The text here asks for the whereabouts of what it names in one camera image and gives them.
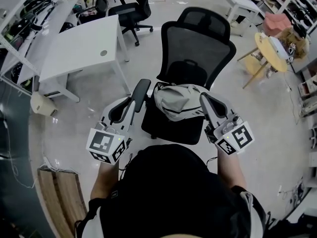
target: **cable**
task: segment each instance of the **cable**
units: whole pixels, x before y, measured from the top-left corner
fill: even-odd
[[[124,174],[124,171],[126,171],[128,165],[130,164],[130,162],[132,161],[132,158],[133,158],[133,153],[130,153],[130,159],[128,161],[128,163],[125,165],[125,167],[123,169],[119,169],[120,171],[122,171],[121,175],[120,175],[120,180],[122,179],[123,177],[123,174]]]
[[[12,92],[12,87],[10,87],[10,92],[8,94],[8,98],[7,98],[7,101],[6,101],[6,107],[8,106],[8,103],[9,103],[9,98],[10,98],[10,95],[11,95],[11,92]],[[6,118],[5,118],[5,112],[3,112],[3,124],[4,124],[4,127],[7,129],[8,131],[8,142],[9,142],[9,147],[8,147],[8,154],[9,154],[9,158],[10,158],[10,162],[11,162],[11,168],[12,168],[12,171],[13,171],[13,176],[15,178],[15,180],[21,184],[22,186],[26,187],[26,188],[34,188],[35,186],[35,183],[37,181],[37,178],[34,180],[34,183],[32,186],[27,186],[25,184],[23,184],[22,182],[19,181],[19,179],[17,178],[19,176],[19,170],[18,168],[16,167],[16,165],[13,164],[13,159],[12,159],[12,156],[11,156],[11,142],[10,142],[10,130],[9,130],[9,127],[8,127],[8,124],[6,123]]]
[[[207,162],[206,162],[206,166],[208,167],[208,162],[209,161],[213,161],[213,160],[215,160],[215,159],[217,159],[218,157],[213,157],[213,158],[211,158],[211,159],[209,159],[209,160],[207,160]]]
[[[285,82],[286,82],[286,84],[287,84],[287,86],[288,86],[288,88],[290,90],[289,91],[289,97],[291,99],[292,106],[293,106],[292,113],[293,113],[293,117],[294,117],[294,120],[295,120],[295,124],[297,125],[299,120],[300,120],[300,115],[298,114],[298,119],[297,119],[296,116],[295,116],[295,104],[294,104],[293,99],[292,99],[292,88],[290,87],[289,83],[286,80],[285,73],[283,75],[284,75]]]

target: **office chair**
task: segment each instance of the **office chair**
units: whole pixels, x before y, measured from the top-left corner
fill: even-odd
[[[137,2],[125,3],[124,0],[120,0],[122,5],[109,9],[108,15],[119,15],[120,25],[125,27],[122,33],[126,33],[131,30],[134,38],[136,39],[135,46],[139,46],[139,39],[134,31],[140,28],[149,28],[150,32],[153,32],[153,26],[139,25],[138,22],[143,21],[150,17],[151,9],[149,6],[149,0],[136,0]]]
[[[107,8],[108,8],[107,0],[96,0],[95,6],[81,10],[80,12],[76,14],[78,23],[84,24],[99,18],[104,18],[106,16]],[[94,14],[83,15],[84,12],[88,12],[88,11]]]
[[[207,9],[186,8],[177,22],[167,22],[162,26],[163,59],[157,79],[164,81],[160,82],[164,86],[196,84],[209,90],[236,54],[229,38],[230,25],[225,18]],[[152,139],[158,137],[194,145],[199,142],[203,121],[204,117],[168,120],[156,107],[152,94],[147,100],[142,130]]]

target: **white table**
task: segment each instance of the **white table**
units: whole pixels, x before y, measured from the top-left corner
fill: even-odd
[[[118,15],[97,19],[58,34],[44,61],[40,82],[53,84],[63,95],[79,102],[76,95],[59,84],[58,77],[110,64],[126,94],[131,94],[116,58],[117,38],[125,61],[129,61]]]
[[[231,23],[234,15],[242,15],[247,17],[251,22],[256,18],[258,13],[261,11],[259,7],[251,0],[226,0],[231,7],[231,12],[227,18],[229,23]],[[241,36],[243,36],[244,32],[248,28],[248,25],[245,27]]]

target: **black shirt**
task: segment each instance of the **black shirt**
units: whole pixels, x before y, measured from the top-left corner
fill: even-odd
[[[139,151],[107,199],[89,202],[78,237],[100,209],[104,237],[248,237],[250,213],[239,196],[186,147],[150,146]],[[260,204],[259,211],[265,219]]]

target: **electronics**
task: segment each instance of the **electronics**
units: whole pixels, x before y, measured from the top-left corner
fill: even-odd
[[[284,60],[287,60],[289,55],[285,51],[284,47],[282,46],[281,42],[275,37],[269,37],[269,41],[272,44],[274,50],[276,51],[277,55]]]

